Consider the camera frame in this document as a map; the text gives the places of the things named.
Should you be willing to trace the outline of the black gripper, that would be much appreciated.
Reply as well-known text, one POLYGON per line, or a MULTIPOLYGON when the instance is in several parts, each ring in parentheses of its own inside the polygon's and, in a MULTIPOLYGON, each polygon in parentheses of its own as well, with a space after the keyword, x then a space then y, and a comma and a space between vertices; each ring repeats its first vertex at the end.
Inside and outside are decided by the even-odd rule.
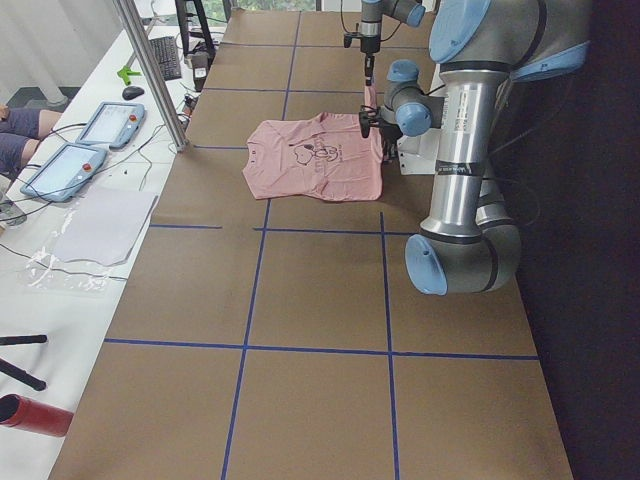
POLYGON ((364 76, 365 85, 372 86, 374 83, 375 54, 381 48, 381 36, 367 36, 359 32, 345 32, 343 34, 343 46, 350 48, 354 40, 360 41, 360 51, 365 54, 364 76))
POLYGON ((392 163, 396 161, 400 128, 396 124, 386 121, 378 107, 367 105, 360 106, 358 121, 363 138, 368 138, 372 129, 379 130, 382 138, 383 162, 392 163))

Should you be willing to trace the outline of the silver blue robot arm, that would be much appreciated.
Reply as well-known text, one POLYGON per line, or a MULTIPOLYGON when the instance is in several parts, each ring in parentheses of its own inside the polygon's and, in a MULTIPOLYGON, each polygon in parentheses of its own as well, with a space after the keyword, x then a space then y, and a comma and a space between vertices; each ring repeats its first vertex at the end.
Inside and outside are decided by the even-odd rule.
POLYGON ((588 1, 441 1, 428 48, 444 92, 425 93, 415 63, 391 64, 384 102, 362 107, 360 128, 419 137, 440 133, 430 211, 405 247, 408 275, 425 294, 503 286, 521 253, 489 163, 502 84, 569 74, 585 62, 588 1))
POLYGON ((399 24, 417 28, 426 13, 420 1, 410 0, 370 0, 361 2, 361 18, 355 31, 348 31, 343 24, 343 46, 350 48, 354 40, 360 42, 360 52, 364 54, 365 85, 371 86, 374 78, 375 55, 380 52, 382 20, 388 16, 399 24))

